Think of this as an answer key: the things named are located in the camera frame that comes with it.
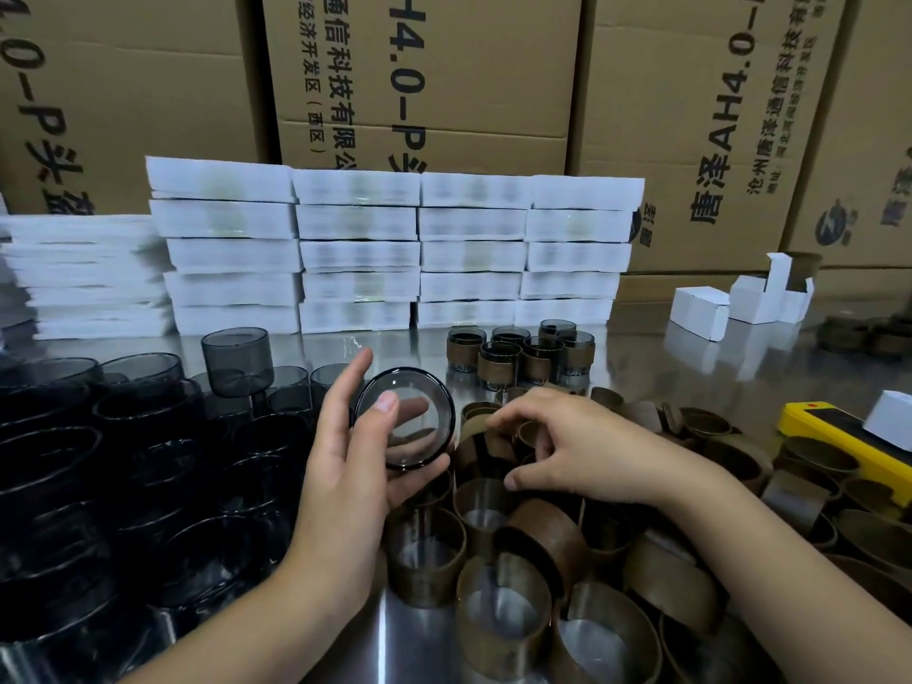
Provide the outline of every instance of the stainless steel tabletop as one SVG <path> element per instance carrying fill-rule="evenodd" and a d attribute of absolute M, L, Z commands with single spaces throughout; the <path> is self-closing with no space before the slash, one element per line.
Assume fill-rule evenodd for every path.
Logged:
<path fill-rule="evenodd" d="M 583 328 L 598 340 L 594 386 L 610 387 L 627 400 L 652 399 L 713 410 L 745 434 L 769 444 L 785 403 L 825 400 L 864 417 L 884 389 L 912 390 L 912 367 L 864 356 L 815 349 L 814 329 L 828 314 L 886 316 L 901 300 L 817 302 L 803 324 L 757 326 L 731 321 L 713 344 L 668 321 L 667 304 L 618 305 L 608 326 Z M 374 350 L 369 377 L 391 367 L 422 367 L 450 388 L 457 412 L 494 394 L 473 379 L 447 372 L 446 329 L 272 336 L 275 364 L 319 367 L 346 362 L 360 348 Z M 89 356 L 108 360 L 151 351 L 180 355 L 188 376 L 204 371 L 199 338 L 48 341 L 17 344 L 22 356 Z M 450 684 L 485 682 L 468 670 L 456 645 L 452 608 L 406 607 L 389 590 L 378 592 L 346 629 L 306 682 L 330 684 Z M 523 684 L 544 681 L 539 675 Z"/>

